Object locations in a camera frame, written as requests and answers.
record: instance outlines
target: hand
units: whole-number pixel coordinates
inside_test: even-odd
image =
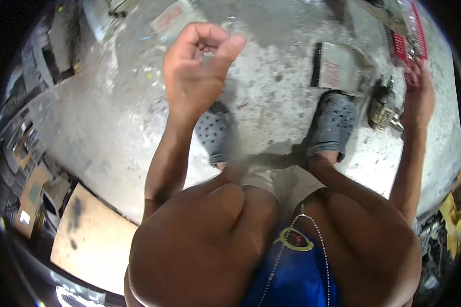
[[[189,23],[164,57],[169,114],[177,121],[194,121],[219,96],[229,66],[246,45],[246,36],[229,36],[211,23]],[[203,54],[214,56],[203,63]]]
[[[436,104],[434,83],[426,59],[416,58],[405,69],[406,94],[401,122],[409,136],[427,132]]]

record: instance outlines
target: foot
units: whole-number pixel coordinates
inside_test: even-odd
[[[198,119],[195,133],[198,140],[208,153],[208,162],[213,167],[223,170],[227,161],[234,157],[233,130],[234,119],[227,107],[216,101]]]
[[[345,146],[357,121],[357,108],[338,91],[323,94],[303,141],[308,159],[334,165],[345,156]]]

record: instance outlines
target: metal chain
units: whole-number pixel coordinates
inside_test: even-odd
[[[297,221],[298,218],[300,217],[306,217],[308,218],[311,222],[313,222],[313,225],[314,225],[314,228],[316,228],[316,231],[318,233],[318,236],[320,237],[320,241],[321,241],[321,247],[322,247],[322,251],[323,251],[323,255],[324,255],[324,261],[326,263],[326,279],[327,279],[327,282],[328,282],[328,292],[327,292],[327,307],[329,307],[329,302],[330,302],[330,281],[329,281],[329,265],[328,265],[328,257],[326,256],[326,248],[324,247],[324,241],[323,241],[323,238],[322,238],[322,235],[321,235],[321,232],[320,232],[320,229],[318,227],[318,225],[316,224],[316,222],[314,221],[313,218],[311,218],[310,216],[306,215],[306,214],[299,214],[298,216],[296,216],[294,218],[294,220],[292,221],[292,223],[290,224],[290,228],[292,228],[294,225],[295,225],[295,222]],[[290,231],[287,232],[287,234],[285,235],[285,240],[288,239],[289,237],[289,234],[290,234]],[[261,295],[261,299],[259,300],[259,303],[258,303],[258,307],[261,307],[262,304],[263,304],[263,301],[264,301],[264,298],[266,297],[266,294],[268,293],[268,289],[270,288],[270,285],[271,285],[271,281],[273,280],[273,278],[275,277],[275,272],[277,270],[277,267],[278,267],[278,263],[280,262],[280,258],[282,257],[282,253],[284,251],[284,248],[285,248],[285,245],[282,244],[282,246],[280,247],[280,249],[278,250],[278,255],[277,255],[277,259],[275,261],[275,264],[273,265],[273,269],[271,270],[271,273],[270,273],[270,276],[268,277],[268,281],[266,282],[266,286],[264,287],[264,290],[263,290],[263,294]]]

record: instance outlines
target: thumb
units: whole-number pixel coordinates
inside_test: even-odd
[[[424,88],[433,88],[434,84],[432,81],[432,75],[429,70],[428,60],[417,57],[415,61],[418,64],[418,67],[420,67],[420,84],[422,84]]]
[[[208,67],[215,75],[225,79],[230,65],[246,46],[247,37],[235,34],[224,40],[217,48],[215,55],[209,60]]]

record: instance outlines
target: cardboard sheet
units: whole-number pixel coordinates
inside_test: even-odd
[[[136,230],[78,184],[60,220],[50,260],[85,282],[123,295]]]

